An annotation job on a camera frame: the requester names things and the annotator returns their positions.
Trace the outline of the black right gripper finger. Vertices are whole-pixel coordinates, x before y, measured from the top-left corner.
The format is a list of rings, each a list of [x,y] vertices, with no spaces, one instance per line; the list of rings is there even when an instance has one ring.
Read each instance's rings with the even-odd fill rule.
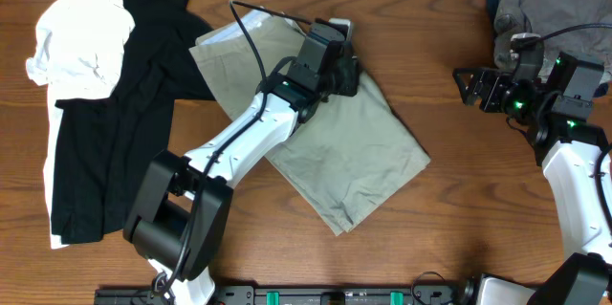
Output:
[[[461,75],[454,75],[453,79],[465,105],[474,105],[481,98],[481,76],[472,75],[468,80],[464,80]]]
[[[456,68],[453,70],[453,77],[459,80],[471,80],[483,72],[482,68]]]

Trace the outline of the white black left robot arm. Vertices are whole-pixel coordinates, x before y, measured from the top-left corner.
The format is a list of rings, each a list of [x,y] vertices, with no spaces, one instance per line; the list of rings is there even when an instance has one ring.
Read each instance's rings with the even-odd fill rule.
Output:
[[[307,36],[257,86],[248,108],[209,142],[183,156],[167,150],[147,170],[123,237],[157,270],[149,304],[205,304],[233,192],[270,150],[289,139],[331,95],[352,97],[359,62],[350,40]]]

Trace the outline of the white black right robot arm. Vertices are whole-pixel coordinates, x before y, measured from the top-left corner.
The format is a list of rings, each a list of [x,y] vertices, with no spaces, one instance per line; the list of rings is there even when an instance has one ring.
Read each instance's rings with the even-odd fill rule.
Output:
[[[552,189],[565,260],[530,288],[486,275],[474,304],[597,304],[611,293],[611,144],[588,123],[602,62],[560,53],[546,83],[520,69],[458,68],[452,76],[466,105],[503,113],[535,152]]]

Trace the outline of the khaki green shorts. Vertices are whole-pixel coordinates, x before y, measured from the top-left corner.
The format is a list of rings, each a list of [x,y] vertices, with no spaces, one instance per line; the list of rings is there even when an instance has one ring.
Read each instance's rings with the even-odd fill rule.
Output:
[[[242,20],[248,37],[232,23],[197,37],[189,50],[232,120],[247,109],[261,80],[253,55],[271,71],[297,55],[305,37],[297,24],[261,11]],[[266,157],[336,235],[354,229],[430,162],[366,72],[355,96],[331,96]]]

